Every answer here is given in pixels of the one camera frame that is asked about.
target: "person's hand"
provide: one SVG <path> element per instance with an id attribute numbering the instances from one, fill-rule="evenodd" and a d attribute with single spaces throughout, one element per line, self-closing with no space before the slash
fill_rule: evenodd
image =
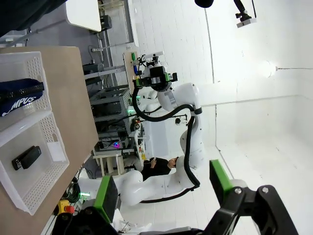
<path id="1" fill-rule="evenodd" d="M 153 158 L 152 161 L 151 161 L 151 168 L 154 168 L 157 164 L 157 160 L 156 158 Z"/>

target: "black shirt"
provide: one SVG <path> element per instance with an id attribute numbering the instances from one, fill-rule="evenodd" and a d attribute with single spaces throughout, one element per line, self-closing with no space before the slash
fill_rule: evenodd
<path id="1" fill-rule="evenodd" d="M 154 168 L 151 168 L 151 161 L 153 158 L 151 158 L 149 161 L 145 160 L 143 165 L 143 170 L 141 172 L 143 176 L 143 181 L 148 179 L 150 176 L 156 176 L 156 175 L 168 175 L 171 171 L 171 169 L 167 166 L 168 160 L 162 159 L 162 158 L 156 158 L 156 165 Z"/>

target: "gray pants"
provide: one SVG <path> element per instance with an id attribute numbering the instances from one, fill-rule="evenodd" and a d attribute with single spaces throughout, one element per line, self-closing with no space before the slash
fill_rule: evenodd
<path id="1" fill-rule="evenodd" d="M 141 165 L 139 158 L 135 155 L 130 155 L 129 157 L 124 158 L 123 162 L 124 162 L 124 166 L 134 165 L 136 167 L 136 170 L 138 171 L 142 171 L 143 169 L 143 166 Z"/>

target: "blue pouch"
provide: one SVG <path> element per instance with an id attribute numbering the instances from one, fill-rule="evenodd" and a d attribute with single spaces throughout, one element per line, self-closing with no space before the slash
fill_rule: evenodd
<path id="1" fill-rule="evenodd" d="M 42 82 L 31 78 L 0 82 L 0 115 L 39 99 L 44 90 Z"/>

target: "green led light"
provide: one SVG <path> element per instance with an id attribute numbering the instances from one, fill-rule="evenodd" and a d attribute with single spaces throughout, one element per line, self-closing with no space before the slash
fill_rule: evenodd
<path id="1" fill-rule="evenodd" d="M 85 193 L 85 192 L 81 192 L 80 195 L 81 195 L 81 196 L 90 196 L 89 193 Z"/>

